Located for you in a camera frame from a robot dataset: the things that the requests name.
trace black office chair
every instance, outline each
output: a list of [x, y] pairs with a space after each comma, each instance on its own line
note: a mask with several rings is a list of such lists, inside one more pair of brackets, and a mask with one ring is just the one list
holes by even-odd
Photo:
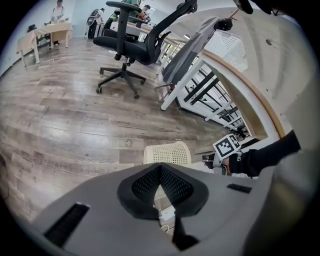
[[113, 79], [118, 77], [124, 78], [128, 83], [130, 89], [134, 92], [134, 98], [138, 99], [138, 92], [131, 80], [131, 78], [137, 78], [141, 80], [141, 85], [146, 81], [146, 78], [135, 74], [127, 70], [132, 63], [135, 61], [147, 66], [155, 63], [158, 59], [161, 46], [166, 36], [171, 32], [167, 32], [159, 37], [160, 33], [169, 27], [176, 19], [184, 14], [194, 13], [197, 10], [197, 0], [185, 0], [184, 3], [178, 5], [177, 10], [162, 20], [157, 26], [155, 26], [149, 33], [146, 42], [140, 42], [135, 39], [127, 39], [126, 27], [129, 18], [129, 12], [142, 10], [134, 5], [123, 3], [107, 1], [107, 6], [120, 8], [120, 15], [118, 20], [118, 31], [117, 37], [114, 36], [98, 36], [94, 38], [93, 43], [97, 46], [101, 46], [107, 49], [116, 50], [115, 60], [119, 61], [121, 56], [125, 56], [125, 61], [122, 64], [121, 69], [101, 67], [100, 74], [104, 71], [114, 72], [114, 74], [107, 77], [105, 80], [101, 81], [96, 88], [98, 94], [102, 93], [101, 86]]

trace white cloth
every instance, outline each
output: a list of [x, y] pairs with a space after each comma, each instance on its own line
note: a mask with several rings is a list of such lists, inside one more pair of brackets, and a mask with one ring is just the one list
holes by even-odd
[[56, 7], [53, 9], [52, 14], [51, 14], [51, 23], [52, 24], [57, 24], [63, 15], [65, 14], [65, 9], [63, 6], [61, 7]]
[[16, 48], [17, 54], [21, 50], [26, 51], [33, 49], [36, 45], [36, 38], [38, 36], [50, 33], [53, 41], [61, 41], [66, 38], [70, 39], [72, 36], [72, 24], [69, 22], [60, 22], [58, 24], [52, 24], [30, 31], [19, 38]]
[[99, 10], [98, 13], [95, 16], [95, 21], [98, 24], [104, 24], [104, 18], [102, 16], [104, 15], [104, 12], [102, 10]]

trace hand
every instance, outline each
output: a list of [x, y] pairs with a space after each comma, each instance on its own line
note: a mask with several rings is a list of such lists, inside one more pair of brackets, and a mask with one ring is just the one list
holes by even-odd
[[222, 160], [222, 165], [226, 167], [226, 175], [231, 176], [232, 173], [230, 172], [229, 157]]

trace white wall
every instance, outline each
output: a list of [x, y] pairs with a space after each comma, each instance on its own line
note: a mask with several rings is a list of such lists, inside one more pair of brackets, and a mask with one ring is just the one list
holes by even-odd
[[161, 10], [156, 9], [152, 15], [150, 15], [151, 22], [155, 24], [159, 24], [163, 19], [169, 16], [168, 13], [163, 12]]
[[73, 37], [83, 37], [87, 29], [86, 23], [90, 14], [95, 9], [104, 8], [102, 18], [107, 21], [116, 8], [106, 5], [107, 0], [76, 0], [72, 16]]
[[[63, 1], [64, 18], [69, 17], [71, 22], [75, 4], [76, 0]], [[48, 23], [51, 13], [56, 6], [57, 0], [40, 0], [21, 20], [2, 50], [0, 56], [0, 76], [20, 58], [20, 55], [17, 54], [18, 39], [27, 33], [30, 25], [35, 24], [37, 28], [40, 28], [44, 23]]]

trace person's arm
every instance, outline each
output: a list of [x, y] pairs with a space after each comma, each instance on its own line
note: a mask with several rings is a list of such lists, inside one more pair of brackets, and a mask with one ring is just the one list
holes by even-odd
[[292, 130], [283, 138], [261, 149], [250, 149], [245, 153], [235, 153], [222, 161], [226, 166], [227, 174], [246, 174], [257, 177], [260, 172], [269, 166], [276, 166], [280, 160], [299, 151], [300, 144]]
[[53, 21], [55, 19], [55, 8], [53, 8], [50, 20]]
[[146, 22], [150, 22], [150, 21], [151, 21], [151, 18], [150, 18], [149, 15], [146, 15], [145, 21], [146, 21]]
[[137, 7], [140, 6], [140, 3], [141, 3], [141, 0], [132, 0], [132, 1], [131, 1], [131, 4], [134, 5], [134, 6], [137, 6]]
[[103, 18], [104, 12], [102, 10], [99, 10], [99, 14], [100, 14], [100, 23], [104, 24], [105, 23], [104, 18]]
[[58, 16], [58, 19], [61, 19], [65, 15], [65, 8], [62, 6], [61, 8], [61, 14]]
[[146, 15], [146, 14], [145, 14], [145, 11], [144, 11], [144, 10], [142, 10], [142, 11], [138, 14], [138, 16], [141, 17], [141, 18], [142, 18], [143, 16], [145, 16], [145, 15]]

